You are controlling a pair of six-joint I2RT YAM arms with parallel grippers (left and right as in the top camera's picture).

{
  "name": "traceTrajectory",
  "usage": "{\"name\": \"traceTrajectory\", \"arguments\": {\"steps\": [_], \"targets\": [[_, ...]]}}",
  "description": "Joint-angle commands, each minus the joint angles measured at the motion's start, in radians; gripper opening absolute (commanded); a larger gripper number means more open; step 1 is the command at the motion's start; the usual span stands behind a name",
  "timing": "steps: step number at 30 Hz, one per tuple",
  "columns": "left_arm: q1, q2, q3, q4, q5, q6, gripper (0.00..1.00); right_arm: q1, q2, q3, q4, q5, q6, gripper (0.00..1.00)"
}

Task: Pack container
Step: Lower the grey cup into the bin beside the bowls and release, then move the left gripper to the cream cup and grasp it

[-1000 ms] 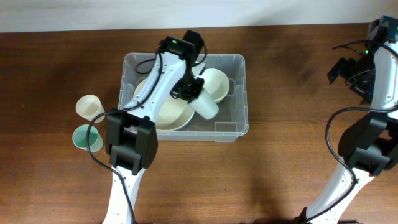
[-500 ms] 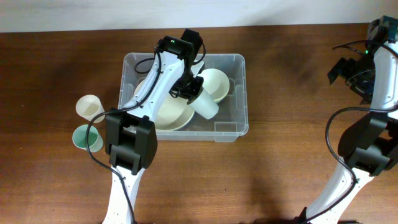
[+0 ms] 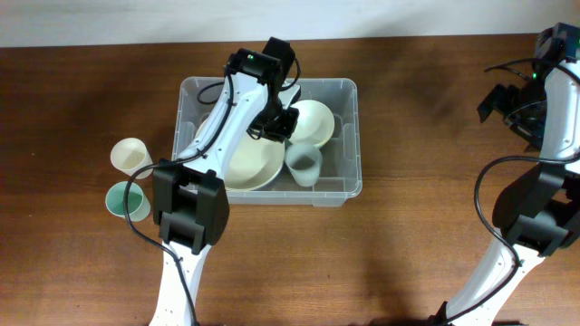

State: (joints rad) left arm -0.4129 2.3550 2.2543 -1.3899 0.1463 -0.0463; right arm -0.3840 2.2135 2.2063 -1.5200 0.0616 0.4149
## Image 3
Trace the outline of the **white small bowl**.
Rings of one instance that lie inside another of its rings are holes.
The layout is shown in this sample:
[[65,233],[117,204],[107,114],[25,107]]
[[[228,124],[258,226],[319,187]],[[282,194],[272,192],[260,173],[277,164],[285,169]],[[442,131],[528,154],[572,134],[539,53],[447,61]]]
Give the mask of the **white small bowl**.
[[320,101],[302,100],[292,105],[299,116],[289,139],[292,144],[313,145],[321,148],[334,134],[334,116]]

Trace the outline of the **grey plastic cup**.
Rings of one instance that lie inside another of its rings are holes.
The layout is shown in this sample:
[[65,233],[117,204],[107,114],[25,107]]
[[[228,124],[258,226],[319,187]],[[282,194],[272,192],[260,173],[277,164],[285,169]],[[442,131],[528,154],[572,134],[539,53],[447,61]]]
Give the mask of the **grey plastic cup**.
[[311,187],[320,177],[323,156],[314,145],[291,145],[285,151],[285,164],[300,187]]

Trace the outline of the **cream plate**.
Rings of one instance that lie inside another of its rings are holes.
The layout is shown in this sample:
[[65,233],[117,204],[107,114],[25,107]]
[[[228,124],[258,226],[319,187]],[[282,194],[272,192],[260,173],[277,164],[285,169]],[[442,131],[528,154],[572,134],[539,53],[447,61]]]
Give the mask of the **cream plate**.
[[225,176],[228,191],[251,191],[266,186],[282,170],[285,145],[244,134]]

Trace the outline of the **cream plastic cup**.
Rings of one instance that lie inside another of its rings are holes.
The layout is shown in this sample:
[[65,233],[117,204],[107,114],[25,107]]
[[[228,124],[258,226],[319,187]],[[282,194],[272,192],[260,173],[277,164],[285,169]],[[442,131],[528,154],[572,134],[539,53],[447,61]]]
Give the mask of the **cream plastic cup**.
[[128,176],[152,164],[145,143],[136,138],[126,138],[117,142],[111,150],[110,160],[116,169]]

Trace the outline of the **mint green plastic cup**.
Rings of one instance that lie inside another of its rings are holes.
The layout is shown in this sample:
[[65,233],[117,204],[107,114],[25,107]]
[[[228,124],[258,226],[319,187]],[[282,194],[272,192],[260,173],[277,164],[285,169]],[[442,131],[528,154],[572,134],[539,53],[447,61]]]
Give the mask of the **mint green plastic cup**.
[[124,199],[126,186],[126,181],[112,186],[105,196],[105,206],[112,215],[120,218],[125,217],[124,207],[127,207],[130,220],[140,222],[149,216],[150,202],[143,190],[135,183],[130,185],[127,199]]

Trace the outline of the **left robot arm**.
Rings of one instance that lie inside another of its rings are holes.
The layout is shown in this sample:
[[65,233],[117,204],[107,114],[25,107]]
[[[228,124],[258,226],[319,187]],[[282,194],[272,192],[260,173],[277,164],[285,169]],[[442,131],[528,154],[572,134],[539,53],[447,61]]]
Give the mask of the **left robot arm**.
[[175,160],[153,170],[153,221],[163,269],[154,325],[196,325],[200,278],[229,216],[225,174],[242,138],[282,143],[295,130],[300,94],[285,80],[295,64],[290,43],[272,37],[260,53],[230,55],[224,86],[204,129]]

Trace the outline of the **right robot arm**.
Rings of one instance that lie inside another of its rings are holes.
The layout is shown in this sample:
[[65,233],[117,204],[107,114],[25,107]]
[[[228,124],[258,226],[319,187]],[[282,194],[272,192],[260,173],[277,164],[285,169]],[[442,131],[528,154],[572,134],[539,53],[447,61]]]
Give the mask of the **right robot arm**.
[[532,168],[505,187],[483,225],[493,236],[463,289],[430,325],[494,325],[516,287],[556,250],[579,238],[579,29],[557,23],[537,36],[526,84],[496,85],[478,106],[496,111],[537,149]]

